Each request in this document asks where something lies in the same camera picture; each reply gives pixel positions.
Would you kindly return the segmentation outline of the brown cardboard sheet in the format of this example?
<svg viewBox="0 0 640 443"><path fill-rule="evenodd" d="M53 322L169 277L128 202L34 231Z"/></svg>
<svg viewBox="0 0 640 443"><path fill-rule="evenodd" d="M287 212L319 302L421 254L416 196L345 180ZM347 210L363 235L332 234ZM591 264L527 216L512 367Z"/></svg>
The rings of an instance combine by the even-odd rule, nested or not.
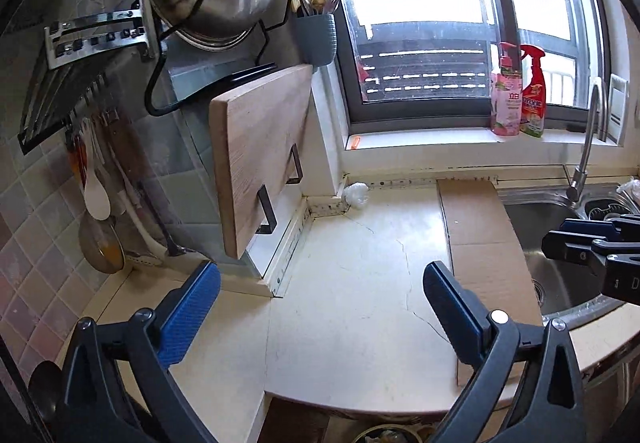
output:
<svg viewBox="0 0 640 443"><path fill-rule="evenodd" d="M532 275L494 184L484 180L439 180L451 272L487 310L502 310L514 322L542 324Z"/></svg>

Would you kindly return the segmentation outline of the stainless steel sink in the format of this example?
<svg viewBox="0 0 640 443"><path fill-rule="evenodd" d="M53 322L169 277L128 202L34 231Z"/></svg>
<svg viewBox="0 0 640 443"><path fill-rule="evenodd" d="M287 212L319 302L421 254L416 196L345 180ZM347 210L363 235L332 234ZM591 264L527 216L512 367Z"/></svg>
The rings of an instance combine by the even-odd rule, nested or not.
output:
<svg viewBox="0 0 640 443"><path fill-rule="evenodd" d="M577 201L561 187L503 189L509 215L532 276L542 319L582 327L623 303L603 296L604 261L592 252L596 239L621 241L613 224L639 207L612 184L591 185Z"/></svg>

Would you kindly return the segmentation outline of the blue utensil holder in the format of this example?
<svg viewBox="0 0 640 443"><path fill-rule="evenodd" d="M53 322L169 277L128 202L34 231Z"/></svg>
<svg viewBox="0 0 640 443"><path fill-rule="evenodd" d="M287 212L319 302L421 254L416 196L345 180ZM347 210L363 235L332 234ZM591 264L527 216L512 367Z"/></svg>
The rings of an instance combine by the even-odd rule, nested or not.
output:
<svg viewBox="0 0 640 443"><path fill-rule="evenodd" d="M337 34L331 13L297 18L294 29L300 54L306 64L317 69L334 61Z"/></svg>

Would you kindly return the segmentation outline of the wooden cutting board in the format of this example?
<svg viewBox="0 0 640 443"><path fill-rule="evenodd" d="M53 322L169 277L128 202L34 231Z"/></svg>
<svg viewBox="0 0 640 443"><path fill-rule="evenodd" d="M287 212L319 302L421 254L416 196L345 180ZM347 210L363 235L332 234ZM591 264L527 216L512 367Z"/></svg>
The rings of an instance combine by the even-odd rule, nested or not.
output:
<svg viewBox="0 0 640 443"><path fill-rule="evenodd" d="M228 257L278 226L274 200L302 181L299 160L312 67L297 65L234 88L209 103L218 209Z"/></svg>

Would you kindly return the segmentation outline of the mesh strainer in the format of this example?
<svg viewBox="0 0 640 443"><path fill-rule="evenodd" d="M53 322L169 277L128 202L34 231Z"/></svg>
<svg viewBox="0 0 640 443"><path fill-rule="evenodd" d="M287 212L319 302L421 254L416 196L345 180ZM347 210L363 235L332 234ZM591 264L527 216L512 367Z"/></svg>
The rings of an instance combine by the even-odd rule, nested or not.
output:
<svg viewBox="0 0 640 443"><path fill-rule="evenodd" d="M80 249L89 264L104 274L115 274L125 267L125 255L110 223L96 221L85 212L79 224Z"/></svg>

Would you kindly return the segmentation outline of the white rice paddle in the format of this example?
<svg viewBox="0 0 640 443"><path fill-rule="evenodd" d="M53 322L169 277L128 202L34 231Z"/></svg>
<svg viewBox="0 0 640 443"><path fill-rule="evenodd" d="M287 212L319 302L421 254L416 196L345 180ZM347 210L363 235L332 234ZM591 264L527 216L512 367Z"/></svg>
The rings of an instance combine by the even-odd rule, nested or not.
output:
<svg viewBox="0 0 640 443"><path fill-rule="evenodd" d="M86 150L86 181L84 186L86 208L96 221L106 221L111 215L111 203L105 187L96 175L92 128L88 118L81 121L81 134Z"/></svg>

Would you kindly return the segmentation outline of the round trash bin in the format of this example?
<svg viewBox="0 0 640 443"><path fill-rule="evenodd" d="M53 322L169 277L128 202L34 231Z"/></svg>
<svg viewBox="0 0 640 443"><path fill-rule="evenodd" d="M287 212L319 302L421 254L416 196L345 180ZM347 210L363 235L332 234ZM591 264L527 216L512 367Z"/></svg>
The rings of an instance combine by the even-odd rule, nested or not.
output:
<svg viewBox="0 0 640 443"><path fill-rule="evenodd" d="M365 429L352 440L352 443L422 443L423 439L410 427L379 425Z"/></svg>

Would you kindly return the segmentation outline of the red spray bottle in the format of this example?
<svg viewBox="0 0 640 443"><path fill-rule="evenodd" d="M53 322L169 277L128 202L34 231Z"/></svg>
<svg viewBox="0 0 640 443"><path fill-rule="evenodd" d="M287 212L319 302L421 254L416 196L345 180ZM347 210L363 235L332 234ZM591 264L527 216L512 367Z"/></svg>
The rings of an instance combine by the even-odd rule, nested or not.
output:
<svg viewBox="0 0 640 443"><path fill-rule="evenodd" d="M522 44L521 51L522 59L530 58L532 77L522 93L520 130L529 136L541 138L544 135L547 107L546 79L541 68L541 59L546 53L532 44Z"/></svg>

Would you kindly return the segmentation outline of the orange small object on sill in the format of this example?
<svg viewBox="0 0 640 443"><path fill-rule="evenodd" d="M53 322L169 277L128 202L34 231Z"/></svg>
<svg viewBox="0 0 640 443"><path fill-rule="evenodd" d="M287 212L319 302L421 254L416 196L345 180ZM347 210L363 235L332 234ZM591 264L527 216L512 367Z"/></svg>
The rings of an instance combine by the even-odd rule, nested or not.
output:
<svg viewBox="0 0 640 443"><path fill-rule="evenodd" d="M361 137L359 135L354 135L349 139L349 149L356 150L360 144Z"/></svg>

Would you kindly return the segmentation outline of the clear plastic wrap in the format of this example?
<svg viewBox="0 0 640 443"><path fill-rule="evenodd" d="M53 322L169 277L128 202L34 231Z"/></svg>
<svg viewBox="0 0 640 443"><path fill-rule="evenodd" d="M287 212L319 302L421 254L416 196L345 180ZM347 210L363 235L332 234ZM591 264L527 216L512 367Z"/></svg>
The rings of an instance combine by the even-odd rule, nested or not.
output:
<svg viewBox="0 0 640 443"><path fill-rule="evenodd" d="M369 186L366 183L352 183L344 188L343 199L348 207L362 210L369 201Z"/></svg>

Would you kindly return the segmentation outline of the chrome faucet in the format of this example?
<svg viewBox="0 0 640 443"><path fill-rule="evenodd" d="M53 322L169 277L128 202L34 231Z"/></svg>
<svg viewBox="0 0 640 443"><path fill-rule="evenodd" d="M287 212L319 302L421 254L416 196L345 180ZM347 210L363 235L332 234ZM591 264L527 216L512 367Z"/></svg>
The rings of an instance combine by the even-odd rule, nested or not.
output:
<svg viewBox="0 0 640 443"><path fill-rule="evenodd" d="M591 81L591 93L589 97L589 109L585 133L584 147L578 165L575 166L573 175L568 179L566 197L572 203L578 203L586 185L588 176L588 163L590 160L593 140L606 125L606 103L601 77L594 77Z"/></svg>

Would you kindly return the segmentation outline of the white slotted spoon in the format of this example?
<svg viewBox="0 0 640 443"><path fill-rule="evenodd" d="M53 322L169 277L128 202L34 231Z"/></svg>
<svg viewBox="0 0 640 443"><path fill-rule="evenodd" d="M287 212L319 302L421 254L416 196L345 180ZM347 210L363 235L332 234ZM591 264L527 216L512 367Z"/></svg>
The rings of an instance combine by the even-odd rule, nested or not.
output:
<svg viewBox="0 0 640 443"><path fill-rule="evenodd" d="M148 232L148 230L144 227L143 223L141 222L140 218L137 215L136 209L134 209L134 206L132 205L131 201L128 198L126 190L125 189L119 190L117 192L117 195L120 202L125 207L131 222L134 223L134 227L137 229L139 235L142 238L142 241L144 241L144 243L146 244L146 247L148 247L149 252L151 252L152 255L154 255L154 257L158 261L160 261L160 263L162 263L163 267L169 267L167 262L167 257L166 257L167 249L158 241L156 241Z"/></svg>

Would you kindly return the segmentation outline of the utensil hanging rail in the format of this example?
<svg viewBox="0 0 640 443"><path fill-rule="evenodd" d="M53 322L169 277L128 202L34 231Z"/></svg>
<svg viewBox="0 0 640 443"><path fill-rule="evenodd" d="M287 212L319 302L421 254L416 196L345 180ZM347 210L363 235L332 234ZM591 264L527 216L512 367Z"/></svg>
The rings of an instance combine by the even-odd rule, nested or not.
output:
<svg viewBox="0 0 640 443"><path fill-rule="evenodd" d="M32 66L26 86L17 142L24 155L73 123L76 107L101 86L106 68L123 51L141 62L155 56L154 20L148 0L26 30Z"/></svg>

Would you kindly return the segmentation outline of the pink soap refill pouch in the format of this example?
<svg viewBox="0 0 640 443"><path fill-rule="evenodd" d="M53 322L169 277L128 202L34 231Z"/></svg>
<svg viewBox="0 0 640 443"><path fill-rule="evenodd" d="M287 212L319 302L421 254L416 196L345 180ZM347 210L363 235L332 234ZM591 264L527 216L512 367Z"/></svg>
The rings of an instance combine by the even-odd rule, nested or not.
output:
<svg viewBox="0 0 640 443"><path fill-rule="evenodd" d="M518 136L522 115L522 72L518 48L498 45L499 67L490 74L490 129L504 137Z"/></svg>

